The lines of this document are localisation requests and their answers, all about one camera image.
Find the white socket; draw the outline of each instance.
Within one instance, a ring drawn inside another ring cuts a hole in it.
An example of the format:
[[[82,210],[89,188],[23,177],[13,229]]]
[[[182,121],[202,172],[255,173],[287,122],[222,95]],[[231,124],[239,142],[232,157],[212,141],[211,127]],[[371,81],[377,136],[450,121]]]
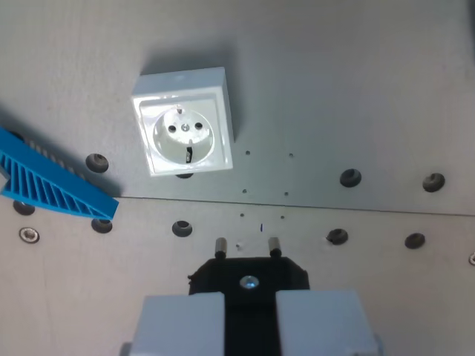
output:
[[[224,68],[141,76],[132,101],[152,176],[232,168]]]

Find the metal prong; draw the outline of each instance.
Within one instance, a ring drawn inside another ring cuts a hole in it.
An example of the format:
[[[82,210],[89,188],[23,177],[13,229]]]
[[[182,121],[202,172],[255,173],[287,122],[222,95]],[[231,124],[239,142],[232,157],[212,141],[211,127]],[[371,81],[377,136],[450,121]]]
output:
[[[228,251],[228,242],[224,237],[216,239],[216,246],[214,247],[214,257],[219,260],[226,258],[226,252]]]
[[[269,252],[271,257],[282,256],[281,243],[278,237],[271,237],[269,239]]]

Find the blue plastic object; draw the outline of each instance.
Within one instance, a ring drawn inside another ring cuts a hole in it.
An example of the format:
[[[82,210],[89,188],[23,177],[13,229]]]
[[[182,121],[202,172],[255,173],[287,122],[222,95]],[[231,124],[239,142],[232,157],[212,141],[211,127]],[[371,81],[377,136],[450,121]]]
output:
[[[119,202],[0,128],[0,166],[10,176],[1,194],[61,213],[112,220]]]

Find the drilled hole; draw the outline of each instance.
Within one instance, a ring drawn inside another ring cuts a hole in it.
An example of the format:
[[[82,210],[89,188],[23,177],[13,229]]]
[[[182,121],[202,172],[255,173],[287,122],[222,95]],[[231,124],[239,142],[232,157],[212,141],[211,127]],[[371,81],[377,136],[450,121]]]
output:
[[[422,181],[422,187],[429,193],[434,193],[442,189],[445,184],[445,177],[440,173],[432,173]]]
[[[347,169],[340,176],[340,184],[347,188],[356,187],[361,182],[361,172],[357,169]]]
[[[327,240],[333,245],[342,245],[348,241],[348,233],[342,228],[336,228],[328,233]]]
[[[86,165],[94,173],[104,173],[109,169],[109,161],[101,154],[90,154],[86,158]]]
[[[406,240],[404,241],[404,245],[407,248],[410,248],[411,250],[420,248],[424,244],[425,244],[425,236],[423,234],[420,234],[419,232],[409,235],[408,237],[406,237]]]
[[[171,226],[171,231],[178,237],[188,237],[193,232],[193,227],[189,222],[180,220]]]
[[[95,232],[100,234],[107,234],[112,230],[112,222],[110,220],[93,219],[91,226]]]
[[[188,179],[188,178],[191,177],[192,175],[193,175],[193,173],[177,174],[177,177],[178,177],[178,178],[181,178],[181,179]]]
[[[37,243],[39,241],[39,233],[34,228],[21,228],[19,236],[25,243]]]
[[[13,208],[18,214],[23,216],[28,216],[35,212],[34,206],[19,202],[18,200],[13,202]]]

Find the metal plate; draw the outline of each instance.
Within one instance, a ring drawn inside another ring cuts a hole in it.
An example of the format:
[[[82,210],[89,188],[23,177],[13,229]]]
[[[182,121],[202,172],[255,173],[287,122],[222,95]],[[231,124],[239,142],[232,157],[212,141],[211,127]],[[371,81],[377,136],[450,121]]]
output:
[[[89,178],[116,196],[475,214],[472,3],[2,0],[0,123],[77,168],[103,154]],[[150,178],[137,77],[214,66],[235,169]]]
[[[121,199],[112,232],[98,234],[87,219],[21,217],[4,197],[0,211],[0,355],[118,356],[144,296],[187,294],[217,237],[229,257],[266,256],[279,237],[313,290],[356,289],[388,356],[474,353],[471,217]],[[190,237],[172,234],[179,219]],[[20,240],[24,226],[39,243]],[[348,231],[345,244],[325,240],[334,228]],[[417,231],[425,245],[405,248]]]

